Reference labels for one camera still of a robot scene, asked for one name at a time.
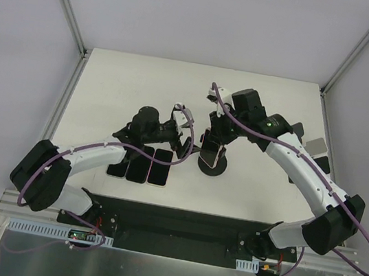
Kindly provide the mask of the black clamp tripod stand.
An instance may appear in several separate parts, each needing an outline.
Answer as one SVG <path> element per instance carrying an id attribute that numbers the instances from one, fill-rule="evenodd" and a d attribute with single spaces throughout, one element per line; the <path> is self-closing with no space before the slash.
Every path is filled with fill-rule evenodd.
<path id="1" fill-rule="evenodd" d="M 195 148 L 199 154 L 197 164 L 200 171 L 208 176 L 215 177 L 222 175 L 227 169 L 226 148 L 206 129 L 200 138 L 200 146 Z"/>

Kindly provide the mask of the white metal phone stand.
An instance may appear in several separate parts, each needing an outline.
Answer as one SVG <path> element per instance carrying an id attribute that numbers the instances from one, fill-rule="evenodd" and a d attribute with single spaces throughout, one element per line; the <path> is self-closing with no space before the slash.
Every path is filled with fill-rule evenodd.
<path id="1" fill-rule="evenodd" d="M 326 141 L 321 137 L 304 143 L 304 149 L 313 159 L 326 156 L 328 153 Z"/>

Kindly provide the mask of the blue-edged black phone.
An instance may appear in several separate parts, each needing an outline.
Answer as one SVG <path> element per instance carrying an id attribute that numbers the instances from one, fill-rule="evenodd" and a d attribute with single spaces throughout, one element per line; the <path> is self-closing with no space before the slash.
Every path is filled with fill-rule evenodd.
<path id="1" fill-rule="evenodd" d="M 126 171 L 128 170 L 128 163 L 119 163 L 114 165 L 108 165 L 106 170 L 107 175 L 113 176 L 114 178 L 124 179 Z"/>

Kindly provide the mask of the round brown phone stand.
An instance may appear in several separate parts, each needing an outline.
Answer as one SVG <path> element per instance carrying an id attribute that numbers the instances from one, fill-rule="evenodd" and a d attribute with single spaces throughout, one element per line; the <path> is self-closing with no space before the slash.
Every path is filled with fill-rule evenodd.
<path id="1" fill-rule="evenodd" d="M 298 122 L 292 125 L 292 129 L 294 131 L 294 133 L 298 136 L 299 139 L 302 139 L 305 131 L 304 131 L 304 126 L 302 124 L 302 122 Z"/>

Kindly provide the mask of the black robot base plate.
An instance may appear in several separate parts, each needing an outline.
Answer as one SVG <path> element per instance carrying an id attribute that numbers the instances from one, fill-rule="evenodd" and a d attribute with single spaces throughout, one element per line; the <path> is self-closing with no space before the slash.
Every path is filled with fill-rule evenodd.
<path id="1" fill-rule="evenodd" d="M 237 260 L 249 261 L 247 246 L 269 227 L 99 194 L 93 198 L 93 207 L 82 219 L 112 238 L 113 247 L 210 266 L 234 268 Z"/>

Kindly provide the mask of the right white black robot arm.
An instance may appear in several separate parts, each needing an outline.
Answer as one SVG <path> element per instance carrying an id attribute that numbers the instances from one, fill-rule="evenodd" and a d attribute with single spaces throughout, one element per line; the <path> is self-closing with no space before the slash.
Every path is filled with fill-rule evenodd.
<path id="1" fill-rule="evenodd" d="M 365 210 L 359 195 L 349 196 L 302 146 L 293 127 L 281 115 L 268 116 L 254 89 L 228 93 L 212 84 L 208 100 L 217 106 L 211 126 L 201 136 L 198 165 L 202 173 L 218 176 L 227 168 L 226 145 L 246 137 L 271 157 L 298 187 L 313 217 L 277 222 L 244 240 L 246 251 L 260 260 L 273 258 L 288 247 L 309 247 L 325 255 L 356 234 Z"/>

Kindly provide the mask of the black folding phone stand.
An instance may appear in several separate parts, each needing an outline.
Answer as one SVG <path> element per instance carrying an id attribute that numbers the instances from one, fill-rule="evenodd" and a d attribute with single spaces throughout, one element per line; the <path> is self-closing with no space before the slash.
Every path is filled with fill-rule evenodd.
<path id="1" fill-rule="evenodd" d="M 331 174 L 331 167 L 329 158 L 327 155 L 322 155 L 319 157 L 311 157 L 312 160 L 320 167 L 321 170 L 327 175 Z"/>

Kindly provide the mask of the cream-edged black phone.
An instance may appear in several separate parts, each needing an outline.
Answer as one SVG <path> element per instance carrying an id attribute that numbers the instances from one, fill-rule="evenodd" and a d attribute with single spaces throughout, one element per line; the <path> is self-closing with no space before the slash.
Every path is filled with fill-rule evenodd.
<path id="1" fill-rule="evenodd" d="M 154 158 L 161 162 L 170 163 L 173 158 L 172 151 L 157 149 Z M 155 186 L 164 187 L 167 183 L 170 165 L 162 165 L 153 162 L 147 177 L 147 183 Z"/>

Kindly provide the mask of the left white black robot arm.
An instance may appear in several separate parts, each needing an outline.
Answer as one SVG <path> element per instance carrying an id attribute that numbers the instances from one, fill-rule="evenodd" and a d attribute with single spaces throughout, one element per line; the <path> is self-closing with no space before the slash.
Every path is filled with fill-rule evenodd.
<path id="1" fill-rule="evenodd" d="M 54 145 L 50 140 L 40 140 L 21 159 L 10 173 L 10 180 L 19 192 L 17 203 L 32 211 L 56 207 L 73 213 L 83 227 L 97 220 L 97 209 L 90 194 L 67 184 L 67 179 L 80 172 L 102 165 L 117 165 L 139 157 L 160 165 L 164 161 L 146 153 L 146 145 L 170 144 L 177 153 L 178 165 L 193 151 L 194 135 L 181 143 L 183 130 L 194 128 L 194 119 L 189 108 L 175 104 L 170 119 L 160 123 L 159 112 L 152 106 L 142 107 L 122 129 L 102 141 L 79 146 Z"/>

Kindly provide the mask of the pink phone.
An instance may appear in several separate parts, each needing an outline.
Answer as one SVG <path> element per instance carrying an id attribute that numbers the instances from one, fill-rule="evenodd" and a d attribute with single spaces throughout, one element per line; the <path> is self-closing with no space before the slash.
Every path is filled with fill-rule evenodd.
<path id="1" fill-rule="evenodd" d="M 207 128 L 201 138 L 201 151 L 198 163 L 214 169 L 219 162 L 219 156 L 223 149 L 219 139 Z"/>

